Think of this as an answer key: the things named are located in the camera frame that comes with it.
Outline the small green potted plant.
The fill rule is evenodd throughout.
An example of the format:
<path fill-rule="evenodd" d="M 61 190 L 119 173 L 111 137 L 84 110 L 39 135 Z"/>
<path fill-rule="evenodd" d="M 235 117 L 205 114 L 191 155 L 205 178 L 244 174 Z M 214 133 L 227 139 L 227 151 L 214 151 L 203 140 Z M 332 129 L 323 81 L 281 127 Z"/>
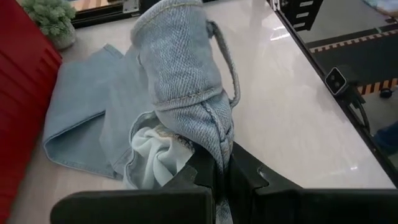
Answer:
<path fill-rule="evenodd" d="M 72 46 L 76 40 L 72 19 L 76 10 L 66 0 L 23 0 L 22 8 L 57 50 Z"/>

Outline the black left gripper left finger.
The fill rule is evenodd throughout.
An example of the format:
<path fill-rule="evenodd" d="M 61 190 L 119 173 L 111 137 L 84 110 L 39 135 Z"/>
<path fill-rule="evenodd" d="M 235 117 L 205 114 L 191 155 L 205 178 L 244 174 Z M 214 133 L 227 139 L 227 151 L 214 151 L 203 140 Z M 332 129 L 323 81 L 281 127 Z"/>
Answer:
<path fill-rule="evenodd" d="M 216 162 L 199 145 L 159 189 L 86 191 L 59 200 L 50 224 L 214 224 Z"/>

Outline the light blue denim jeans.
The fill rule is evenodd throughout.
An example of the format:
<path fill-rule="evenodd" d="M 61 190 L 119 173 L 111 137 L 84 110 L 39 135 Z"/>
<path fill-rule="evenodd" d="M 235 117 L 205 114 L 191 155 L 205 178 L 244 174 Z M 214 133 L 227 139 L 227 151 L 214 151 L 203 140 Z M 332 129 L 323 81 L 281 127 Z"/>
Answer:
<path fill-rule="evenodd" d="M 135 23 L 122 54 L 106 45 L 64 63 L 42 145 L 54 163 L 123 182 L 163 187 L 194 146 L 216 162 L 215 223 L 233 224 L 224 194 L 233 150 L 236 69 L 201 0 L 160 0 Z"/>

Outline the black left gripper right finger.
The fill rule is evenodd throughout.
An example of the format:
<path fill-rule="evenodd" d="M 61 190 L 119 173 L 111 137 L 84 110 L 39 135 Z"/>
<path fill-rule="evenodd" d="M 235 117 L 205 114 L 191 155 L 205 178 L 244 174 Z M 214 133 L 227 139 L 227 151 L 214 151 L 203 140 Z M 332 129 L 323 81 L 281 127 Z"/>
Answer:
<path fill-rule="evenodd" d="M 238 143 L 228 200 L 234 224 L 398 224 L 398 190 L 305 189 Z"/>

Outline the black floor mat striped edge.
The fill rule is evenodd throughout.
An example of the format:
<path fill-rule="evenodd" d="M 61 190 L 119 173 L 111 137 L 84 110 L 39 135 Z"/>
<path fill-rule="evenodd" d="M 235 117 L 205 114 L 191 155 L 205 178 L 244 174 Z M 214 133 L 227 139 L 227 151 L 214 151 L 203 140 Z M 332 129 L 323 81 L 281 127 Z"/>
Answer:
<path fill-rule="evenodd" d="M 362 95 L 398 86 L 398 24 L 306 43 L 321 70 L 347 65 Z"/>

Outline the person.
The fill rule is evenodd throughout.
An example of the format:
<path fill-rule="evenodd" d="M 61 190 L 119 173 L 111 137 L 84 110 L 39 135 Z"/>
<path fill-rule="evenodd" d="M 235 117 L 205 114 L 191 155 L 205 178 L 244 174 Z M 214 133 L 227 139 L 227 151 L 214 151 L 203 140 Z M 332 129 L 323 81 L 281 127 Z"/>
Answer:
<path fill-rule="evenodd" d="M 374 141 L 388 156 L 398 152 L 398 121 L 379 129 L 373 136 Z"/>

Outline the red plastic laundry bin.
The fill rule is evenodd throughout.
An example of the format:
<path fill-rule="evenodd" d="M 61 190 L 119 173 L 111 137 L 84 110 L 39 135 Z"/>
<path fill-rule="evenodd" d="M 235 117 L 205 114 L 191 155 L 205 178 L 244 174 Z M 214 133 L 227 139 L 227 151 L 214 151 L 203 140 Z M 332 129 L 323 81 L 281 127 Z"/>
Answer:
<path fill-rule="evenodd" d="M 42 130 L 62 58 L 16 0 L 0 0 L 0 224 Z"/>

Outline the silver corner bracket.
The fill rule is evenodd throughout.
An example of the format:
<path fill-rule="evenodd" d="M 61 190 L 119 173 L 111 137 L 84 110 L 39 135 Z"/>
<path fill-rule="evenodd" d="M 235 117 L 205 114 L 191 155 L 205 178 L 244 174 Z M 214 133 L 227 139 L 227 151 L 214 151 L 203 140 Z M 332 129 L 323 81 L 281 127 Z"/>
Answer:
<path fill-rule="evenodd" d="M 140 0 L 123 0 L 123 13 L 138 12 Z"/>

